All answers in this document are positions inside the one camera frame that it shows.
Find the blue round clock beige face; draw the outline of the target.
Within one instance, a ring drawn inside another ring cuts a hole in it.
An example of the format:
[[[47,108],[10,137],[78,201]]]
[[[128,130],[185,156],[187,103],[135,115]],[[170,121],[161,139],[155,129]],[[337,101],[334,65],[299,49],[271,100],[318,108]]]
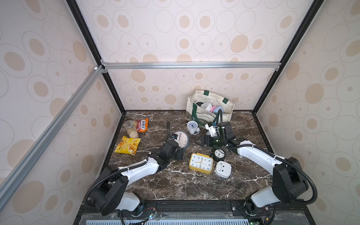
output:
[[[187,149],[189,146],[189,137],[183,131],[176,131],[172,133],[172,139],[178,143],[181,149]]]

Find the small black round clock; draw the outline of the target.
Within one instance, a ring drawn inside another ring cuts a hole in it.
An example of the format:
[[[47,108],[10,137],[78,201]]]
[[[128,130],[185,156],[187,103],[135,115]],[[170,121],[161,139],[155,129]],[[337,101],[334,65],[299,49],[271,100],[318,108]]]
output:
[[[224,161],[225,159],[225,152],[222,149],[218,149],[218,148],[213,148],[211,150],[211,154],[210,157],[215,161],[215,162],[219,162],[219,161]]]

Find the small white round clock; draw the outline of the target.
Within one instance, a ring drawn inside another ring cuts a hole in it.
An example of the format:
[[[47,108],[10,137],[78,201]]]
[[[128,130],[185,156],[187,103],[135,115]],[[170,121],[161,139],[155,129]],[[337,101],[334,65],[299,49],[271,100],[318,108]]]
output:
[[[195,121],[189,121],[187,123],[187,130],[191,135],[197,135],[200,133],[199,125]]]

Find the white square clock orange hands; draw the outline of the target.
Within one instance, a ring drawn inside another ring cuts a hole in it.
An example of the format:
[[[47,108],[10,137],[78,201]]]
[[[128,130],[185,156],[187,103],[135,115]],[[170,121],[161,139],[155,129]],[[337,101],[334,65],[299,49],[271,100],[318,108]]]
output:
[[[210,102],[205,102],[200,105],[203,110],[211,112],[213,105]]]

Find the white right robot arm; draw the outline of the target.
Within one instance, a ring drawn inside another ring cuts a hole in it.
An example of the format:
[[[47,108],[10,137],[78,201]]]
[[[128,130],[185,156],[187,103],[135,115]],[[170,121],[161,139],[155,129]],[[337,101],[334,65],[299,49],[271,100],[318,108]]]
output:
[[[262,208],[269,204],[292,202],[312,204],[318,198],[318,191],[312,179],[302,170],[300,162],[294,158],[275,155],[251,141],[236,137],[231,124],[207,123],[208,134],[203,137],[202,146],[225,147],[229,151],[246,157],[268,171],[272,185],[247,197],[245,205]]]

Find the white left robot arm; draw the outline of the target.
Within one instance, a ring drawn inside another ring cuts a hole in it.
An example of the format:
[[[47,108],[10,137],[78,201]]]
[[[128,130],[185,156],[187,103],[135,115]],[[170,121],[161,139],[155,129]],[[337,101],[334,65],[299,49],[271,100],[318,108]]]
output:
[[[127,192],[127,187],[146,176],[161,172],[174,160],[183,160],[187,147],[188,140],[169,139],[141,162],[121,168],[107,166],[86,192],[84,205],[96,208],[103,216],[115,210],[140,215],[144,203],[134,193]]]

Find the yellow rectangular alarm clock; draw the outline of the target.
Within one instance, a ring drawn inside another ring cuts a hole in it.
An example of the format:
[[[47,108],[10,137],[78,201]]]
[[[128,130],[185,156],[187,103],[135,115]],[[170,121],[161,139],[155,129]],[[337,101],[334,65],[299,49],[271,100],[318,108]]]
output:
[[[190,157],[190,170],[210,174],[213,169],[214,160],[208,155],[193,153]]]

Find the white square clock face-down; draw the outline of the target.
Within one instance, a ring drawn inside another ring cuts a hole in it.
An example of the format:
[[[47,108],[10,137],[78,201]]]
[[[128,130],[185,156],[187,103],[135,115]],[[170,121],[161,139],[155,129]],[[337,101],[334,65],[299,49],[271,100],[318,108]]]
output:
[[[225,162],[219,161],[216,164],[215,173],[217,176],[221,178],[229,178],[232,172],[232,166]]]

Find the orange Fox's candy bag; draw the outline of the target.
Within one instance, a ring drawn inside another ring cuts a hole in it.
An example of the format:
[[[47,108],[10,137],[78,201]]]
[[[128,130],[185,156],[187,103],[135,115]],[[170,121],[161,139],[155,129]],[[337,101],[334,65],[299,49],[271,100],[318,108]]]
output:
[[[146,132],[148,130],[148,122],[149,119],[143,119],[143,120],[136,120],[135,124],[136,124],[136,130],[137,132]]]

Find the yellow chips snack bag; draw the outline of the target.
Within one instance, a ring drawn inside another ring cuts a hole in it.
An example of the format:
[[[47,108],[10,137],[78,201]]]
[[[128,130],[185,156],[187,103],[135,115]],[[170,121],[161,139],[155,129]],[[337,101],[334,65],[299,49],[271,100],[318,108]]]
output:
[[[121,142],[117,145],[114,152],[135,156],[140,141],[140,138],[128,138],[123,136]]]

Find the aluminium horizontal back rail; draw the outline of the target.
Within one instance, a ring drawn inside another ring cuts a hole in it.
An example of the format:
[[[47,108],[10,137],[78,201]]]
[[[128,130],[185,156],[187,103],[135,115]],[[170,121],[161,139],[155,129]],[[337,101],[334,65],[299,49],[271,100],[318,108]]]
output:
[[[109,69],[205,69],[205,68],[279,68],[279,61],[249,62],[148,62],[148,63],[104,63]]]

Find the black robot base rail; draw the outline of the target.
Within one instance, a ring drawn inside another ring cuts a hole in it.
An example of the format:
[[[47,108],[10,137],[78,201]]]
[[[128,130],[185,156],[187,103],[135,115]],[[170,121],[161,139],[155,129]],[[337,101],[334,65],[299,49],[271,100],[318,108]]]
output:
[[[306,206],[277,203],[245,213],[240,200],[153,200],[145,201],[139,215],[126,210],[101,215],[82,206],[75,225],[313,225]]]

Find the black right frame post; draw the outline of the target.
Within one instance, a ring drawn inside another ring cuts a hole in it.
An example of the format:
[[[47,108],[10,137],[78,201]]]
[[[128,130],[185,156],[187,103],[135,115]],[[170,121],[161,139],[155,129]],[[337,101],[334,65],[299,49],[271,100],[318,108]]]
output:
[[[291,40],[288,48],[286,49],[283,57],[280,60],[281,65],[275,72],[272,74],[268,84],[266,85],[264,91],[262,92],[255,108],[253,109],[253,114],[256,115],[263,103],[265,102],[267,96],[269,95],[270,91],[272,90],[274,84],[276,83],[277,79],[279,78],[280,74],[284,70],[285,66],[287,65],[288,61],[290,60],[292,54],[294,53],[295,49],[298,47],[300,41],[302,40],[303,36],[305,35],[306,31],[308,30],[309,26],[313,22],[315,16],[317,15],[319,9],[323,5],[324,0],[315,0],[310,5],[309,10],[307,11],[304,19],[301,21],[298,30],[296,31],[293,39]]]

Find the aluminium left side rail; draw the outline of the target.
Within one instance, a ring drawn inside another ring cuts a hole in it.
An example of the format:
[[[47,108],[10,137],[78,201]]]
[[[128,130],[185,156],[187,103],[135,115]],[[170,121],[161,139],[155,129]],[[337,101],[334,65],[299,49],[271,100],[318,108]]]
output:
[[[60,110],[58,115],[49,124],[47,129],[34,142],[30,150],[24,155],[10,175],[6,178],[5,182],[1,185],[1,211],[8,204],[24,179],[28,176],[30,171],[44,154],[45,150],[47,150],[50,143],[74,112],[78,104],[82,101],[95,80],[102,74],[103,69],[104,66],[98,65],[97,68],[89,74],[74,95]]]

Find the black vertical frame post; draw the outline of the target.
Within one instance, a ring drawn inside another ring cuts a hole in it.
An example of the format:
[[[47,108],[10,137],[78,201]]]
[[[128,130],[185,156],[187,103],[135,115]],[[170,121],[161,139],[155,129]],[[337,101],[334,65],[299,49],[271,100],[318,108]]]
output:
[[[71,14],[74,17],[74,19],[82,33],[82,36],[84,37],[85,42],[86,42],[88,48],[90,49],[90,52],[91,52],[96,64],[98,66],[104,66],[104,63],[102,62],[102,57],[98,51],[98,48],[96,46],[93,36],[90,33],[90,30],[86,24],[86,21],[81,13],[78,3],[74,0],[66,0],[66,3],[69,6]],[[115,89],[115,86],[112,82],[112,79],[111,79],[109,73],[105,71],[102,73],[102,75],[103,75],[103,78],[105,79],[105,82],[106,82],[106,84],[111,92],[111,95],[113,96],[115,103],[117,104],[120,112],[125,113],[126,110],[120,100],[120,97]]]

